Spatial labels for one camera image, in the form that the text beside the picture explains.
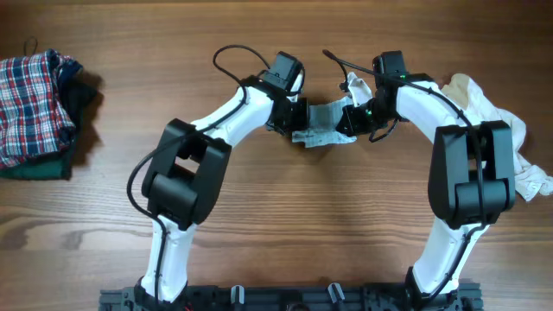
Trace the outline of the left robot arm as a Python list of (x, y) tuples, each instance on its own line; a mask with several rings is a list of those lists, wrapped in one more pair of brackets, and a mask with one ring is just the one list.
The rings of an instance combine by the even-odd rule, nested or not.
[(153, 225), (149, 264), (135, 287), (146, 310), (184, 310), (188, 257), (197, 227), (215, 207), (232, 149), (257, 128), (283, 135), (292, 118), (305, 123), (307, 103), (298, 96), (305, 68), (279, 52), (257, 75), (238, 81), (235, 94), (216, 111), (191, 124), (170, 121), (157, 147), (140, 161), (148, 168), (142, 195)]

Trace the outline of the light blue striped baby pants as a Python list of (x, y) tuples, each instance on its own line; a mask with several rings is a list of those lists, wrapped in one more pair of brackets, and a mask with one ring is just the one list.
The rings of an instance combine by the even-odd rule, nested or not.
[(294, 131), (291, 135), (293, 143), (304, 143), (306, 149), (326, 146), (329, 144), (354, 143), (356, 136), (347, 136), (336, 130), (342, 118), (342, 109), (352, 105), (349, 97), (344, 97), (324, 105), (309, 107), (308, 128)]

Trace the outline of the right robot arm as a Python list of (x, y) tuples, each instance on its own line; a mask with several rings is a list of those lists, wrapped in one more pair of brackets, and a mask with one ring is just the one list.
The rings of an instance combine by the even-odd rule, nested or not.
[(359, 66), (338, 59), (340, 89), (353, 102), (338, 132), (391, 134), (409, 121), (433, 144), (428, 198), (435, 220), (422, 255), (405, 279), (406, 307), (446, 308), (459, 296), (459, 276), (478, 239), (515, 201), (512, 131), (504, 121), (481, 121), (447, 97), (426, 73), (409, 73), (399, 51), (383, 52), (368, 73), (377, 91), (355, 75)]

